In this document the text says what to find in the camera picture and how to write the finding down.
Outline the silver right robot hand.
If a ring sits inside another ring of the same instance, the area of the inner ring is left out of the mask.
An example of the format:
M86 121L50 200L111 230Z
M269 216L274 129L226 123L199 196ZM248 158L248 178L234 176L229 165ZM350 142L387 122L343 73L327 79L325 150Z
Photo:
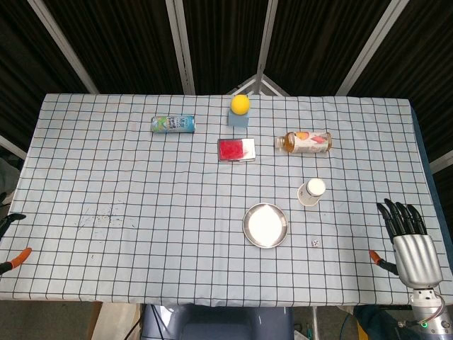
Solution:
M377 209L384 219L396 262L390 263L369 250L371 260L398 276L408 288L424 290L438 286L443 281L440 262L418 210L411 204L394 203L388 198L384 203L377 203Z

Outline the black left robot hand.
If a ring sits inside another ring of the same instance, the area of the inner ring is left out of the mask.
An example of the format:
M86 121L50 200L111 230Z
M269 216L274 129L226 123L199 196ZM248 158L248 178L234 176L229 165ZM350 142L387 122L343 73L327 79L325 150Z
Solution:
M6 231L8 230L9 226L19 220L25 219L26 216L20 213L12 213L7 215L6 217L1 219L1 229L0 229L0 237L3 238ZM0 275L13 270L16 267L19 267L26 259L30 256L32 249L30 247L25 248L16 258L5 261L0 265Z

